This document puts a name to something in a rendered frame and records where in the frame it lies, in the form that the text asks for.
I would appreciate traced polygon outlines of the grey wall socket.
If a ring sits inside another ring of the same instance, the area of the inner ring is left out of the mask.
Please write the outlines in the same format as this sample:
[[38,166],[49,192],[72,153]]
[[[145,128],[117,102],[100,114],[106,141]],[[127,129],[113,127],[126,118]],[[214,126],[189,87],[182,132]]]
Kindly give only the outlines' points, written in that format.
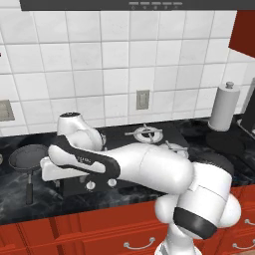
[[136,92],[136,108],[147,110],[149,106],[149,90]]

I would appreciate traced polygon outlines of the black hob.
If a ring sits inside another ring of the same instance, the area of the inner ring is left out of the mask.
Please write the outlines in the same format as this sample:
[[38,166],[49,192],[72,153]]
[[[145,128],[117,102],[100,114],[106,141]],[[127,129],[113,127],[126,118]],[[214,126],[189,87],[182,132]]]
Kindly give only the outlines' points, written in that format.
[[[104,149],[114,149],[134,142],[145,142],[162,146],[164,148],[178,149],[178,154],[189,158],[188,142],[180,131],[171,122],[159,122],[148,124],[137,124],[119,127],[98,127],[97,131],[104,137],[106,143]],[[117,184],[110,187],[105,179],[95,175],[84,175],[65,178],[60,181],[60,190],[64,197],[85,194],[90,191],[86,184],[91,181],[96,186],[94,192],[120,189],[135,186],[135,183],[118,180]]]

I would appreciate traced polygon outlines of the red drawer front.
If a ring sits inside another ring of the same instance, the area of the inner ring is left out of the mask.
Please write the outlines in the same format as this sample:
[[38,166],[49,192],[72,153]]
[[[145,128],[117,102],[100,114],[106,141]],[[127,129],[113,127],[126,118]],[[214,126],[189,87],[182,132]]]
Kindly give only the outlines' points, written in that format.
[[[164,240],[166,233],[166,225],[150,224],[86,239],[83,244],[86,255],[153,255],[157,245]],[[124,248],[125,242],[129,242],[134,247],[146,245],[150,237],[154,237],[155,242],[146,249],[128,250]]]
[[233,187],[231,193],[236,196],[241,205],[241,217],[232,230],[235,232],[255,230],[255,226],[244,223],[245,219],[255,223],[255,184]]
[[225,233],[216,250],[216,255],[233,255],[255,250],[255,230]]

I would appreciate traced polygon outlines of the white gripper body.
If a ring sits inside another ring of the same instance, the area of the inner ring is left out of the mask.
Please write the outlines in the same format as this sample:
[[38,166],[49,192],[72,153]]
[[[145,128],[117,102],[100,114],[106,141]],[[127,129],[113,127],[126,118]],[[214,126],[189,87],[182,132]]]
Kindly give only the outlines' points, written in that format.
[[62,169],[55,165],[47,156],[40,160],[42,179],[44,181],[60,180],[65,178],[86,176],[85,172],[72,168]]

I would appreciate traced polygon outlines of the grey wall plate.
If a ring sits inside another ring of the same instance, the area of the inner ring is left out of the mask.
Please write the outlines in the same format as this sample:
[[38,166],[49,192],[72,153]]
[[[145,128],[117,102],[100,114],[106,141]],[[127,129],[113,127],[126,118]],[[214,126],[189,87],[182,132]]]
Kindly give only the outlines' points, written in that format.
[[0,122],[15,120],[10,101],[0,101]]

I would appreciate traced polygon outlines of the dark grey range hood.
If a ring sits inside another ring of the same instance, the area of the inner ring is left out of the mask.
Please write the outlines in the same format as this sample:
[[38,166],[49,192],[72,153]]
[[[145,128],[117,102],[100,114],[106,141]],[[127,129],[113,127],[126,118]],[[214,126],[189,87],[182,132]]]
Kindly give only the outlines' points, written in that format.
[[22,11],[255,10],[255,0],[19,0]]

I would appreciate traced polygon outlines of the red cupboard door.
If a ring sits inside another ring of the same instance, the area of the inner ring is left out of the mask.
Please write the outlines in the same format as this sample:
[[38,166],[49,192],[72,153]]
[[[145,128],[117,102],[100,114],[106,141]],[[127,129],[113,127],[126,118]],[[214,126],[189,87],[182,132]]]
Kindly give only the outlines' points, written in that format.
[[37,219],[19,223],[26,244],[30,247],[53,244],[54,255],[76,255],[72,241],[82,236],[80,219],[77,214]]

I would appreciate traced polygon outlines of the red wall cupboard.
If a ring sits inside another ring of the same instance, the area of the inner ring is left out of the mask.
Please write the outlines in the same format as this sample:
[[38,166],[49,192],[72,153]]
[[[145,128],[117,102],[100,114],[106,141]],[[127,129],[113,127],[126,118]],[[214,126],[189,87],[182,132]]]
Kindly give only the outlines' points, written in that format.
[[229,48],[255,58],[255,10],[237,11]]

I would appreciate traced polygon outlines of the white paper towel roll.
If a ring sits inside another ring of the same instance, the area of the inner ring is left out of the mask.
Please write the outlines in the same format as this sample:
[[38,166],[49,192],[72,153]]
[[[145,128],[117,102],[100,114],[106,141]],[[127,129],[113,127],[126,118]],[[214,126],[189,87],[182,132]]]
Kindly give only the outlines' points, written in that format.
[[217,88],[208,126],[216,131],[228,131],[240,96],[240,87],[226,82]]

